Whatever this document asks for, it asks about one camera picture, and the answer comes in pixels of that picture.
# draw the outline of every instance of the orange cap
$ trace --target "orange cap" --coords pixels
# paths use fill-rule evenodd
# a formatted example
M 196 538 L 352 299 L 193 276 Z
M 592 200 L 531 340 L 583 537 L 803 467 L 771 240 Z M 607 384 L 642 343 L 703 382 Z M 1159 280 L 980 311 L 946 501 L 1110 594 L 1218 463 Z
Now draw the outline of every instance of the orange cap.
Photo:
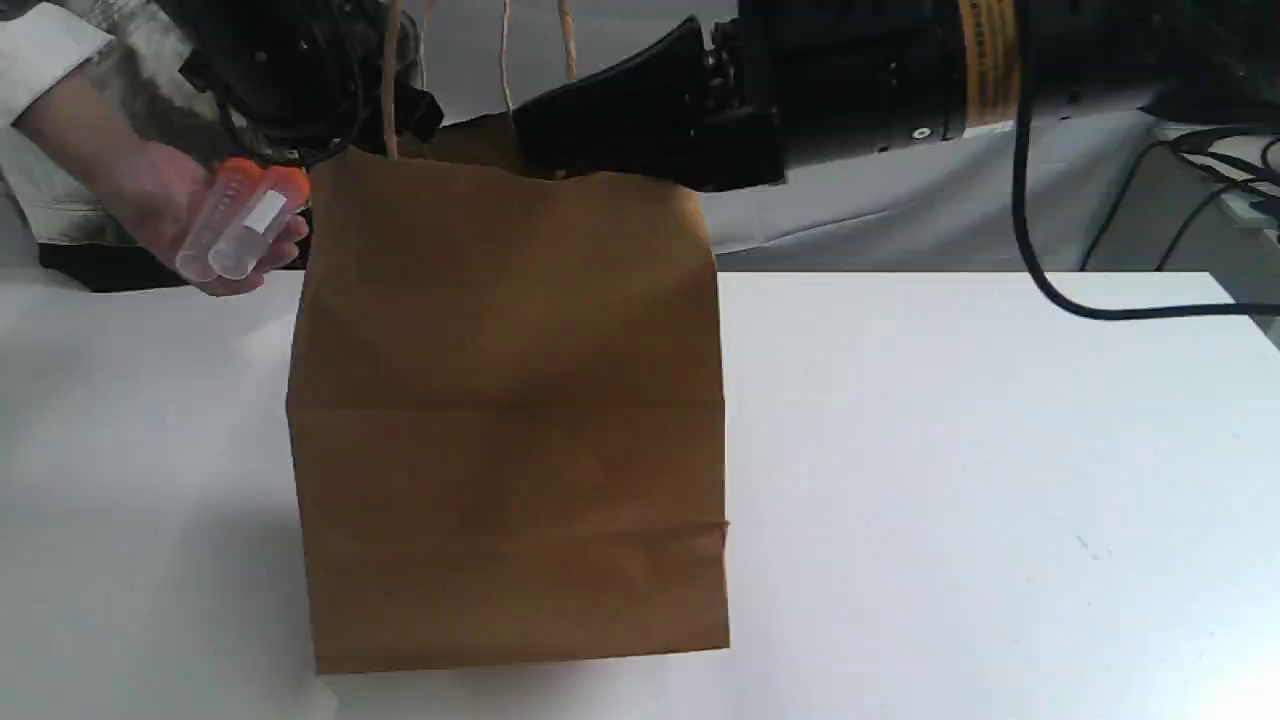
M 262 174 L 262 168 L 260 168 L 257 163 L 248 160 L 246 158 L 228 158 L 218 172 L 219 173 L 237 172 L 256 178 Z
M 292 188 L 301 193 L 303 199 L 311 197 L 311 178 L 301 168 L 273 165 L 266 169 L 266 177 L 262 178 L 262 182 L 271 187 Z

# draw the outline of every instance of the black cable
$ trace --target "black cable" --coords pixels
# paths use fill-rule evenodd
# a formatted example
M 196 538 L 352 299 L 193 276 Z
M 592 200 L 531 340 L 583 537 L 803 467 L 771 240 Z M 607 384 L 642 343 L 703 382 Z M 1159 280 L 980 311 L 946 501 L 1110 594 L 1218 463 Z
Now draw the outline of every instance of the black cable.
M 1210 192 L 1207 196 L 1204 196 L 1204 199 L 1201 200 L 1201 202 L 1196 205 L 1196 209 L 1192 210 L 1192 213 L 1187 217 L 1181 227 L 1178 228 L 1178 232 L 1174 233 L 1174 240 L 1169 242 L 1169 250 L 1165 250 L 1165 254 L 1160 256 L 1160 263 L 1156 265 L 1156 272 L 1164 273 L 1165 270 L 1169 269 L 1169 263 L 1174 259 L 1174 255 L 1178 252 L 1179 247 L 1181 247 L 1183 241 L 1187 240 L 1187 233 L 1189 233 L 1192 227 L 1196 225 L 1196 220 L 1198 220 L 1199 217 L 1204 214 L 1204 210 L 1212 206 L 1213 202 L 1216 202 L 1220 197 L 1222 197 L 1228 192 L 1245 190 L 1248 186 L 1260 182 L 1268 182 L 1268 181 L 1266 178 L 1247 178 L 1243 181 L 1231 181 L 1230 183 L 1215 188 L 1213 192 Z
M 1196 155 L 1198 158 L 1206 158 L 1206 159 L 1210 159 L 1210 160 L 1222 161 L 1224 159 L 1229 158 L 1228 155 L 1222 155 L 1220 152 L 1213 152 L 1211 150 L 1206 150 L 1206 151 L 1190 150 L 1190 149 L 1183 147 L 1184 143 L 1179 142 L 1181 138 L 1174 138 L 1172 141 L 1153 142 L 1153 143 L 1143 147 L 1142 152 L 1138 154 L 1138 158 L 1134 160 L 1133 167 L 1129 169 L 1129 174 L 1125 177 L 1124 182 L 1120 184 L 1120 190 L 1116 192 L 1115 200 L 1112 200 L 1111 208 L 1107 210 L 1107 215 L 1102 220 L 1102 225 L 1098 228 L 1097 234 L 1093 236 L 1093 241 L 1089 243 L 1088 250 L 1084 252 L 1084 260 L 1080 261 L 1080 272 L 1082 273 L 1087 272 L 1089 269 L 1089 265 L 1093 264 L 1093 258 L 1094 258 L 1094 255 L 1097 255 L 1098 249 L 1102 246 L 1102 241 L 1106 240 L 1107 233 L 1111 232 L 1111 225 L 1115 224 L 1116 217 L 1120 214 L 1120 209 L 1124 206 L 1124 201 L 1129 197 L 1129 191 L 1133 188 L 1133 183 L 1137 179 L 1138 173 L 1142 170 L 1144 163 L 1147 161 L 1147 158 L 1151 156 L 1151 154 L 1155 150 L 1157 150 L 1157 149 L 1167 147 L 1169 151 L 1170 151 L 1170 154 L 1179 163 L 1187 165 L 1188 168 L 1190 168 L 1192 170 L 1196 170 L 1199 174 L 1206 176 L 1212 182 L 1226 184 L 1228 186 L 1228 191 L 1225 191 L 1225 192 L 1222 192 L 1220 195 L 1215 195 L 1213 196 L 1215 199 L 1216 197 L 1221 197 L 1222 195 L 1226 195 L 1226 192 L 1229 192 L 1231 190 L 1238 190 L 1238 191 L 1248 192 L 1251 195 L 1256 195 L 1256 196 L 1258 196 L 1262 200 L 1276 200 L 1276 201 L 1280 201 L 1280 196 L 1276 196 L 1274 193 L 1258 190 L 1257 187 L 1253 187 L 1253 184 L 1248 184 L 1248 183 L 1244 183 L 1242 181 L 1238 181 L 1238 179 L 1228 176 L 1226 173 L 1219 170 L 1217 168 L 1206 165 L 1203 163 L 1197 163 L 1197 161 L 1192 160 L 1188 156 L 1188 155 Z M 1262 150 L 1262 161 L 1263 163 L 1267 163 L 1267 155 L 1268 155 L 1270 150 L 1272 147 L 1275 147 L 1276 145 L 1280 145 L 1280 137 L 1272 140 Z M 1258 165 L 1258 167 L 1251 167 L 1249 169 L 1253 170 L 1252 174 L 1254 177 L 1257 177 L 1257 178 L 1263 178 L 1267 173 L 1271 173 L 1271 174 L 1275 176 L 1272 178 L 1271 183 L 1272 184 L 1280 184 L 1280 173 L 1276 173 L 1276 170 L 1274 168 Z
M 1111 204 L 1111 209 L 1107 210 L 1107 217 L 1102 220 L 1102 227 L 1098 228 L 1098 233 L 1093 236 L 1093 242 L 1089 243 L 1088 251 L 1084 252 L 1084 260 L 1080 263 L 1080 272 L 1089 269 L 1089 264 L 1093 263 L 1093 255 L 1097 254 L 1098 247 L 1102 245 L 1102 240 L 1111 231 L 1111 225 L 1116 222 L 1116 217 L 1120 214 L 1120 208 L 1124 205 L 1125 199 L 1129 196 L 1129 191 L 1133 188 L 1133 182 L 1138 179 L 1138 172 L 1142 169 L 1143 163 L 1151 154 L 1160 149 L 1169 147 L 1167 142 L 1152 142 L 1147 147 L 1142 149 L 1138 154 L 1138 159 L 1134 160 L 1133 168 L 1129 170 L 1129 176 L 1120 184 L 1120 191 L 1116 193 L 1115 201 Z
M 1018 54 L 1021 61 L 1021 95 L 1018 102 L 1018 122 L 1014 142 L 1014 187 L 1012 187 L 1012 220 L 1014 234 L 1018 240 L 1018 251 L 1027 264 L 1036 287 L 1057 307 L 1073 315 L 1105 322 L 1123 320 L 1160 320 L 1172 318 L 1210 318 L 1210 316 L 1249 316 L 1272 315 L 1280 316 L 1280 305 L 1270 304 L 1225 304 L 1225 305 L 1183 305 L 1172 307 L 1146 307 L 1133 310 L 1103 310 L 1082 305 L 1062 295 L 1044 273 L 1044 266 L 1036 254 L 1036 245 L 1032 242 L 1030 227 L 1027 222 L 1027 187 L 1030 168 L 1032 149 L 1032 122 L 1036 105 L 1036 65 L 1032 53 L 1032 28 L 1029 0 L 1015 0 L 1018 15 Z

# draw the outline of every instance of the yellow label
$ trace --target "yellow label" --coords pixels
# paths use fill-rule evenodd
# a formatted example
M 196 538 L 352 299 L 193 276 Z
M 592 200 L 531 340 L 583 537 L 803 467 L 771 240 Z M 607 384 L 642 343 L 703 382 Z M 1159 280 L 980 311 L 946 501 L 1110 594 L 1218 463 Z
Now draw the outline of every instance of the yellow label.
M 969 128 L 1018 117 L 1023 64 L 1014 0 L 959 0 L 969 60 Z

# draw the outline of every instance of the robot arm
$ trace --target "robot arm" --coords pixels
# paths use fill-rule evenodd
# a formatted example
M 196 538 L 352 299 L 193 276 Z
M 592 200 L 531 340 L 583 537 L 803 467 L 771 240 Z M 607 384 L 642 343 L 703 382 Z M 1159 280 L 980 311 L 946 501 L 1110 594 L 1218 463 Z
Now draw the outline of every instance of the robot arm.
M 740 0 L 710 50 L 695 19 L 640 55 L 516 113 L 545 170 L 632 172 L 701 191 L 788 168 L 1012 127 L 1014 0 Z M 1275 118 L 1276 3 L 1036 0 L 1034 114 L 1151 108 Z M 1245 92 L 1226 91 L 1239 87 Z

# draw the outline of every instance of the person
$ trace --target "person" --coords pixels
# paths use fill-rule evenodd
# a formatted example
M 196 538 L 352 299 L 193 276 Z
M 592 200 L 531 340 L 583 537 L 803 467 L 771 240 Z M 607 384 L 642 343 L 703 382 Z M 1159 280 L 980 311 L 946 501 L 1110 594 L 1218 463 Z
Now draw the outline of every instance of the person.
M 178 250 L 210 170 L 232 152 L 177 74 L 187 50 L 142 0 L 45 3 L 0 22 L 0 173 L 45 266 L 95 291 L 183 283 Z M 294 218 L 248 278 L 196 287 L 252 292 L 298 258 L 306 234 Z

